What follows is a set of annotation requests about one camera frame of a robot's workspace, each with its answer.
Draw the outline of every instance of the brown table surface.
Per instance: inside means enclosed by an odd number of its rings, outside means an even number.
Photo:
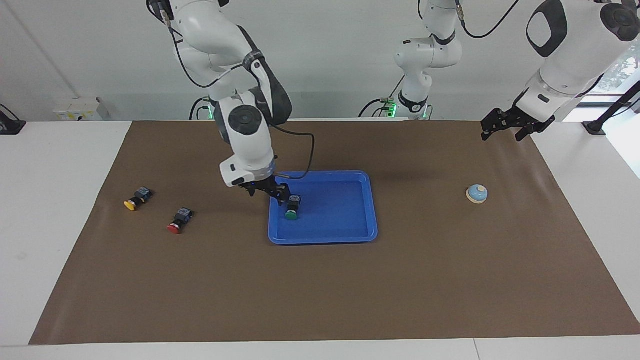
[[[222,183],[212,122],[136,122],[31,344],[640,334],[531,139],[473,122],[293,123],[314,170],[363,170],[380,235],[279,247],[268,198]],[[279,170],[306,138],[272,132]],[[484,184],[483,205],[465,197]],[[122,202],[140,186],[156,196]],[[166,226],[197,212],[180,236]]]

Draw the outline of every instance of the robotic arm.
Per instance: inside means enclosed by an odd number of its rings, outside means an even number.
[[[403,88],[394,99],[400,117],[415,119],[426,111],[432,80],[425,70],[453,66],[462,57],[462,45],[456,38],[456,1],[429,0],[423,13],[424,27],[431,36],[404,41],[395,56],[405,75]]]
[[[527,25],[527,38],[545,58],[508,111],[494,109],[482,120],[482,139],[510,127],[516,139],[542,133],[554,114],[582,97],[640,32],[634,0],[546,0]]]
[[[160,16],[172,33],[172,22],[178,25],[184,39],[176,45],[180,62],[211,82],[209,86],[196,85],[207,89],[220,134],[234,152],[220,164],[225,184],[245,188],[251,196],[260,190],[283,203],[289,199],[290,191],[288,185],[275,180],[269,126],[287,122],[291,101],[251,36],[220,12],[227,3],[228,0],[148,0],[156,17]],[[222,66],[238,63],[258,83],[240,94],[231,81],[220,79]]]

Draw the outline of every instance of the black stand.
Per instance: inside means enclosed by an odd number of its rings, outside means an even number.
[[[0,111],[0,135],[18,135],[26,124],[26,121],[13,121],[9,119]]]
[[[632,86],[625,95],[622,95],[615,104],[611,105],[611,107],[602,114],[598,120],[592,122],[585,121],[582,123],[582,126],[584,126],[584,128],[587,129],[587,132],[591,135],[606,135],[605,132],[602,131],[602,126],[638,93],[640,93],[640,81]]]

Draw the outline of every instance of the green button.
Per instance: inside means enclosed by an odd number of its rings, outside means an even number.
[[[287,213],[284,215],[285,218],[287,218],[287,220],[297,220],[298,219],[298,214],[293,211],[293,210],[289,210],[287,211]]]

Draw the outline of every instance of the blue plastic tray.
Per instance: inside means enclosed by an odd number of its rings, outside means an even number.
[[[301,176],[301,172],[285,175]],[[316,171],[302,180],[282,180],[302,196],[297,220],[286,204],[271,199],[269,239],[278,245],[366,243],[378,236],[371,180],[362,171]]]

